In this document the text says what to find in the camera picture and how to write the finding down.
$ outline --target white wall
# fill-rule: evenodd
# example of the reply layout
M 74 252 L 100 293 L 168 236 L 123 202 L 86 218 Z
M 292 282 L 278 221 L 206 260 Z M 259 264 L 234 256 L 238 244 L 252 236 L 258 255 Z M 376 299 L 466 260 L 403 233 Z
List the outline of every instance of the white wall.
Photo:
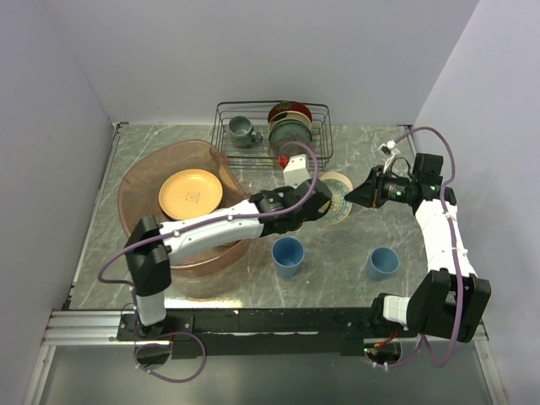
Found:
M 540 3 L 482 0 L 416 125 L 439 128 L 457 160 L 458 219 L 512 403 L 540 397 Z M 418 148 L 441 152 L 419 134 Z
M 20 403 L 73 280 L 112 127 L 37 0 L 0 2 L 0 392 Z
M 478 0 L 44 0 L 112 121 L 210 122 L 225 100 L 418 115 Z

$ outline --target blue cup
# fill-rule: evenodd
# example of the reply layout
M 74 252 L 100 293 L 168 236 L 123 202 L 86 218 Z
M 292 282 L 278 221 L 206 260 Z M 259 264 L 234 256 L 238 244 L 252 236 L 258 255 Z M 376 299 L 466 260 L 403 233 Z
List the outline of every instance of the blue cup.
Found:
M 272 247 L 272 259 L 278 276 L 291 278 L 304 261 L 304 247 L 298 239 L 286 236 L 276 241 Z
M 381 281 L 396 272 L 399 267 L 397 253 L 389 247 L 377 247 L 371 252 L 365 271 L 374 281 Z

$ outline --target black wire dish rack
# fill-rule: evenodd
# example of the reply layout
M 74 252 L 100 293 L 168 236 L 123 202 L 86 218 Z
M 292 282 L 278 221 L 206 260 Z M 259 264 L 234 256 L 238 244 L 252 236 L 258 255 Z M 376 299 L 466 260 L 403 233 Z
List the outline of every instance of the black wire dish rack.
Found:
M 232 168 L 274 170 L 279 167 L 277 158 L 268 153 L 270 145 L 267 116 L 280 102 L 282 101 L 226 101 L 218 104 L 213 122 L 212 144 L 227 156 Z M 324 104 L 302 104 L 307 106 L 313 115 L 310 146 L 316 153 L 319 169 L 322 170 L 333 155 L 330 111 Z M 254 131 L 262 135 L 262 141 L 254 143 L 250 148 L 236 147 L 226 132 L 229 121 L 235 116 L 249 118 Z

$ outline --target countertop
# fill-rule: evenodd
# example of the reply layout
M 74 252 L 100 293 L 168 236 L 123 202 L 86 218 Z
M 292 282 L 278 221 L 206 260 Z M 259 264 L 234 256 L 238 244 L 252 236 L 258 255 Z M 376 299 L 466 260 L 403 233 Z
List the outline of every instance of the countertop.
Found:
M 118 218 L 116 197 L 123 176 L 140 159 L 181 140 L 210 141 L 212 127 L 194 125 L 121 125 L 105 171 L 97 209 L 89 227 L 87 243 L 74 280 L 70 309 L 119 309 L 130 301 L 125 286 L 97 281 L 100 266 L 126 243 Z M 402 127 L 332 127 L 334 155 L 324 171 L 345 174 L 355 186 L 370 168 L 383 162 L 376 152 L 382 142 L 402 133 Z M 413 161 L 406 141 L 402 156 Z M 233 169 L 247 192 L 283 185 L 279 171 Z M 305 247 L 305 262 L 290 279 L 276 275 L 271 258 L 271 235 L 254 240 L 237 263 L 203 278 L 183 278 L 173 273 L 166 290 L 169 308 L 189 307 L 337 307 L 369 306 L 380 293 L 410 295 L 427 272 L 424 242 L 411 208 L 387 203 L 380 209 L 353 206 L 340 224 L 321 221 L 304 224 L 296 236 Z M 373 249 L 389 246 L 399 255 L 400 267 L 390 278 L 374 282 L 364 265 Z M 120 259 L 106 277 L 129 279 L 126 262 Z

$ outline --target mug handle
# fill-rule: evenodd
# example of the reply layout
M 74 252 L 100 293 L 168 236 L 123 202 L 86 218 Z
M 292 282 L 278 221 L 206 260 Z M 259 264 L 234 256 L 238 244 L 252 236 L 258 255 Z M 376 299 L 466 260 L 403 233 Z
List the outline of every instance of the mug handle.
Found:
M 262 142 L 262 134 L 260 132 L 255 132 L 255 135 L 253 135 L 253 142 L 254 143 Z

